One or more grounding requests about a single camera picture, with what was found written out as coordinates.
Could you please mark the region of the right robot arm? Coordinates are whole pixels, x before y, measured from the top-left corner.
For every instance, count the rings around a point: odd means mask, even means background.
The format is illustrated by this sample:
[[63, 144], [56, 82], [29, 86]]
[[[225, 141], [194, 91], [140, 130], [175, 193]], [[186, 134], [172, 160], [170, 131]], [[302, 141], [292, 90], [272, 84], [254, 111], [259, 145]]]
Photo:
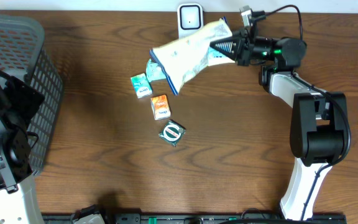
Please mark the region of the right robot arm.
[[295, 163], [280, 210], [286, 220], [310, 220], [325, 176], [350, 150], [345, 95], [316, 88], [300, 78], [296, 68], [306, 53], [302, 39], [270, 39], [257, 36], [255, 29], [242, 29], [210, 46], [240, 66], [259, 61], [260, 86], [292, 108], [290, 149]]

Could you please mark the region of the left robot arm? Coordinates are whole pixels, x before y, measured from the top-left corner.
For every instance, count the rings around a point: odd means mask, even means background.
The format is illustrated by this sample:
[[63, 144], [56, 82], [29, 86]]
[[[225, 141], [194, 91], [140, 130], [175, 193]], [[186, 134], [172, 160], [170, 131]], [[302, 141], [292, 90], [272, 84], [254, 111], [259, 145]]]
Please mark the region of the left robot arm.
[[0, 223], [43, 223], [30, 166], [28, 130], [44, 96], [0, 70]]

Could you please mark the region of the orange tissue pack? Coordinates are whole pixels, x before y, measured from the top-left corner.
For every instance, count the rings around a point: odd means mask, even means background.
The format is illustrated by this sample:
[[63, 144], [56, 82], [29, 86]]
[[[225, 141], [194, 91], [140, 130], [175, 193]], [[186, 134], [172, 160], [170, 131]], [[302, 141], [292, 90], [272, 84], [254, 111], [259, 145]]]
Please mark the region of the orange tissue pack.
[[154, 120], [169, 118], [171, 115], [166, 95], [155, 96], [150, 99]]

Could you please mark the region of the dark green round-logo packet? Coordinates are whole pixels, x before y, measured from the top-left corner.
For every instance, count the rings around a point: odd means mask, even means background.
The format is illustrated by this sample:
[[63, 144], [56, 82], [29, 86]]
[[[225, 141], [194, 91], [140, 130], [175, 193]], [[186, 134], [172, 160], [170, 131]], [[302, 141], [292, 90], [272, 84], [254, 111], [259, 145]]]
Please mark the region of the dark green round-logo packet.
[[183, 135], [186, 133], [186, 129], [170, 119], [167, 121], [158, 136], [171, 146], [176, 147]]

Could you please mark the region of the teal wrapper packet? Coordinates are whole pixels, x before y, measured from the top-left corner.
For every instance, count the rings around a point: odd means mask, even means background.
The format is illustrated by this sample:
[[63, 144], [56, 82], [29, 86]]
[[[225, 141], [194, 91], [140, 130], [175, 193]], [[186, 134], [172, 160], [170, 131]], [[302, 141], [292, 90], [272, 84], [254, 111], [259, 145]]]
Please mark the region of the teal wrapper packet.
[[166, 79], [166, 76], [163, 73], [160, 65], [154, 62], [152, 59], [149, 59], [149, 61], [147, 62], [145, 74], [149, 82]]

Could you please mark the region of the teal tissue pack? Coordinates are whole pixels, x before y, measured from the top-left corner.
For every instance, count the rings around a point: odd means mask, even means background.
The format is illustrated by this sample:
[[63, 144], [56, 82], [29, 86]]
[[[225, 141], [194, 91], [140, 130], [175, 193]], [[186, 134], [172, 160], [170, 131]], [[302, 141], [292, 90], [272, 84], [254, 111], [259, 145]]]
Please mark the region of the teal tissue pack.
[[131, 77], [131, 83], [138, 98], [143, 98], [152, 94], [152, 87], [145, 73]]

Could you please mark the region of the yellow chips snack bag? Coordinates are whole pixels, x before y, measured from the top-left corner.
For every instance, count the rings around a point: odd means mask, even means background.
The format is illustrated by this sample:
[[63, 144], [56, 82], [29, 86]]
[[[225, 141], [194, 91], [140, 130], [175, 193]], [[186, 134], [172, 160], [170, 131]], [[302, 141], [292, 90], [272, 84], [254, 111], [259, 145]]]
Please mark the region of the yellow chips snack bag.
[[206, 67], [234, 62], [209, 46], [215, 40], [231, 36], [227, 22], [221, 18], [194, 34], [150, 49], [150, 56], [162, 69], [173, 94], [178, 95], [183, 85]]

